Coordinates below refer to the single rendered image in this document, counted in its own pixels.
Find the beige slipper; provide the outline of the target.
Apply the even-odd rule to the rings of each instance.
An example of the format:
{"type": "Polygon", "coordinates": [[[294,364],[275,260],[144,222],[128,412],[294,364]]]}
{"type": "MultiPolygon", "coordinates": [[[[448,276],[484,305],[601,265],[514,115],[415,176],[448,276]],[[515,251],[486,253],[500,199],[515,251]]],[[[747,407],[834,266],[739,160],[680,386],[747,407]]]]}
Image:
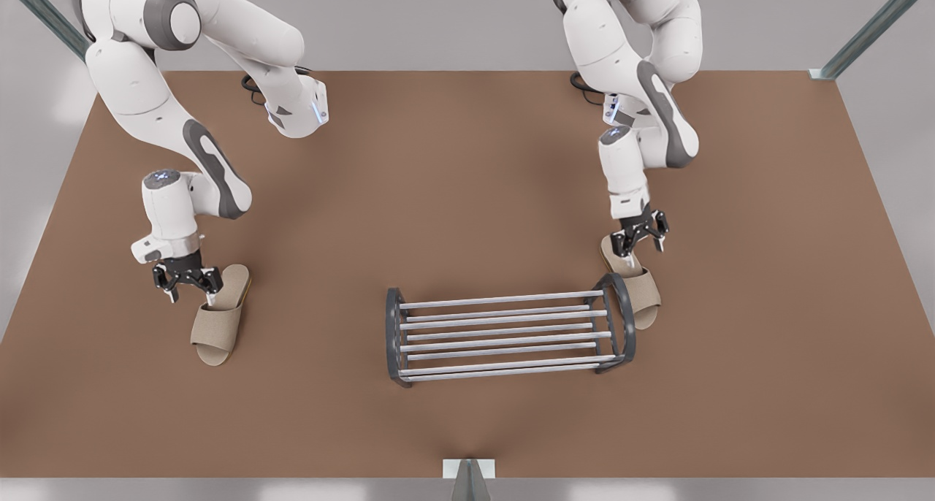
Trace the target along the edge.
{"type": "Polygon", "coordinates": [[[251,273],[242,264],[227,266],[221,278],[224,287],[212,305],[198,308],[190,335],[198,357],[210,367],[219,367],[234,350],[244,298],[251,285],[251,273]]]}
{"type": "Polygon", "coordinates": [[[627,287],[635,328],[637,330],[648,329],[657,319],[658,309],[662,302],[651,272],[641,265],[635,254],[627,258],[614,254],[611,235],[604,236],[600,243],[600,251],[608,270],[621,275],[627,287]]]}

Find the grey metal shoe rack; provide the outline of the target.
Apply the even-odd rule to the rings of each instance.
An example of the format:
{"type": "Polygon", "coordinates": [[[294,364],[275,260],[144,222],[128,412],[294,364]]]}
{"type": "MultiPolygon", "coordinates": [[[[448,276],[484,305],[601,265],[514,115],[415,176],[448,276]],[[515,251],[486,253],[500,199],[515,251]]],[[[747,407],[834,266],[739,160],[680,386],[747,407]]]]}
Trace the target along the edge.
{"type": "Polygon", "coordinates": [[[385,301],[387,371],[403,388],[538,372],[602,374],[634,359],[636,332],[616,272],[588,291],[407,302],[391,288],[385,301]]]}

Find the silver frame post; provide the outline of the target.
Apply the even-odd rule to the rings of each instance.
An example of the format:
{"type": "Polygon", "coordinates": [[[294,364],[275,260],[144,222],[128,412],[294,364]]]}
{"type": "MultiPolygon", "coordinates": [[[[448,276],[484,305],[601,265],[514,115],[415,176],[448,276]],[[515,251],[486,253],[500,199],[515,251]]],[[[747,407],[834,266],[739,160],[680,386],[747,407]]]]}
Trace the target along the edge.
{"type": "Polygon", "coordinates": [[[919,0],[888,0],[821,68],[808,69],[812,80],[835,81],[919,0]]]}
{"type": "Polygon", "coordinates": [[[19,1],[23,3],[36,18],[40,19],[40,21],[43,22],[43,24],[81,61],[85,60],[85,53],[90,46],[90,42],[86,39],[83,32],[76,29],[67,20],[66,16],[61,14],[56,5],[53,5],[49,0],[19,1]]]}
{"type": "Polygon", "coordinates": [[[491,501],[486,480],[495,478],[495,460],[444,459],[442,478],[454,479],[451,501],[491,501]]]}

